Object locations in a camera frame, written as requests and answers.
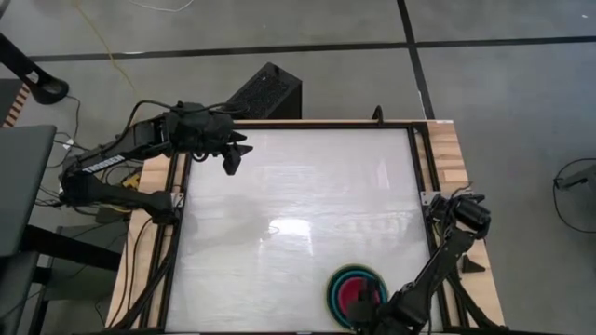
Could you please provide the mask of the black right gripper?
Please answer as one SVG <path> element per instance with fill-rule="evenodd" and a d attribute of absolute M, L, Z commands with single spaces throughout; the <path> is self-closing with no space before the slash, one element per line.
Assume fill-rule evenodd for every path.
<path fill-rule="evenodd" d="M 375 282 L 364 279 L 358 300 L 346 307 L 347 322 L 356 333 L 405 333 L 406 328 L 390 315 L 382 314 L 381 307 L 376 301 Z"/>

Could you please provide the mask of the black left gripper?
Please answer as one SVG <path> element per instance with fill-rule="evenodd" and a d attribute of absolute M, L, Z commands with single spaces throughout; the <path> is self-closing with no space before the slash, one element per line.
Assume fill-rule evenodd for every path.
<path fill-rule="evenodd" d="M 248 137 L 234 131 L 234 122 L 229 115 L 206 110 L 197 104 L 170 109 L 167 134 L 174 153 L 219 154 L 223 151 L 223 169 L 228 176 L 236 174 L 241 157 L 253 150 L 249 145 L 228 145 Z"/>

